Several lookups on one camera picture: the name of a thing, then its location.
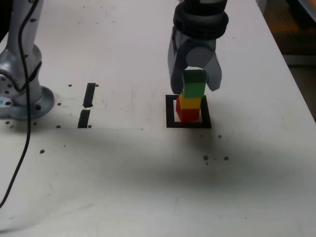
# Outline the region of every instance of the black cable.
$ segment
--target black cable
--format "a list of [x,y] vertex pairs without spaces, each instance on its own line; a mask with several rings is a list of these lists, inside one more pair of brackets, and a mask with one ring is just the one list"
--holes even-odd
[[25,85],[26,85],[26,103],[27,103],[27,114],[28,114],[28,128],[27,128],[27,136],[26,136],[26,142],[25,142],[25,146],[24,146],[24,150],[23,150],[23,153],[21,155],[21,158],[19,160],[19,163],[18,165],[16,166],[15,168],[15,171],[14,171],[14,174],[12,176],[12,179],[11,179],[11,182],[6,190],[6,193],[4,195],[4,198],[2,200],[2,202],[0,203],[0,208],[3,207],[3,205],[5,204],[5,201],[7,200],[9,194],[10,194],[10,191],[12,189],[12,186],[13,186],[13,183],[14,183],[14,180],[19,172],[19,169],[22,165],[22,162],[24,160],[24,157],[25,157],[25,154],[26,154],[26,151],[28,150],[28,147],[29,147],[29,143],[30,143],[30,137],[31,137],[31,102],[30,102],[30,82],[29,82],[29,72],[28,72],[28,68],[27,68],[27,65],[26,65],[26,60],[25,60],[25,57],[24,57],[24,51],[23,51],[23,45],[22,45],[22,34],[23,34],[23,30],[26,26],[26,24],[28,23],[28,21],[30,20],[32,14],[34,13],[35,11],[35,8],[38,4],[39,0],[34,0],[33,4],[32,4],[32,7],[29,11],[29,13],[27,14],[27,16],[25,17],[21,27],[20,27],[20,30],[19,30],[19,36],[18,36],[18,43],[19,43],[19,50],[20,50],[20,55],[21,55],[21,59],[22,59],[22,63],[23,63],[23,68],[24,68],[24,75],[25,75]]

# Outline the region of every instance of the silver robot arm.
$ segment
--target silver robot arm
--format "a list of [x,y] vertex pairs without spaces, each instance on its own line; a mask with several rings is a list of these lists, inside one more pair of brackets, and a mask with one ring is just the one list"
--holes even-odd
[[[32,7],[33,0],[14,0],[12,6],[8,40],[5,50],[0,54],[0,118],[16,120],[27,119],[27,99],[25,74],[18,44],[22,22]],[[40,20],[43,0],[39,0],[22,35],[24,58],[30,81],[30,104],[32,119],[48,113],[54,105],[53,93],[40,86],[39,72],[41,52],[34,44]]]
[[204,70],[210,90],[220,87],[222,71],[215,49],[216,39],[224,34],[228,24],[226,3],[227,0],[180,0],[168,52],[173,93],[181,93],[183,71],[188,66]]

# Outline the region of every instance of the black square outline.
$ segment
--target black square outline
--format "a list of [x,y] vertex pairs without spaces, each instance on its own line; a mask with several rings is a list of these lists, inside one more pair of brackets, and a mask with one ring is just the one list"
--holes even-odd
[[166,95],[166,121],[169,128],[212,128],[211,119],[207,106],[206,96],[203,96],[201,102],[202,122],[175,122],[173,101],[177,100],[178,95]]

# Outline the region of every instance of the black tape strip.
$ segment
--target black tape strip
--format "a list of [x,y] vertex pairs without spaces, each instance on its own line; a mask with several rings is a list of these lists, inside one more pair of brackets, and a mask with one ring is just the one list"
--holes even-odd
[[78,122],[78,128],[88,128],[90,110],[82,110]]
[[202,122],[175,122],[173,101],[177,100],[178,95],[166,95],[166,125],[170,128],[212,128],[211,119],[207,106],[206,96],[201,102]]
[[96,83],[88,83],[87,90],[85,91],[85,96],[83,100],[83,106],[85,108],[91,108],[93,106],[93,95]]

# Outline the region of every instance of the toy block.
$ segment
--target toy block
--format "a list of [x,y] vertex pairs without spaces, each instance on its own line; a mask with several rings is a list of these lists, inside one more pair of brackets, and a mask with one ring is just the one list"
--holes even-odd
[[199,109],[181,109],[179,97],[177,98],[176,112],[181,122],[193,122],[199,119]]
[[206,73],[203,70],[183,72],[183,95],[185,98],[202,98],[205,92]]
[[182,110],[200,109],[201,107],[202,98],[185,98],[182,93],[178,98]]

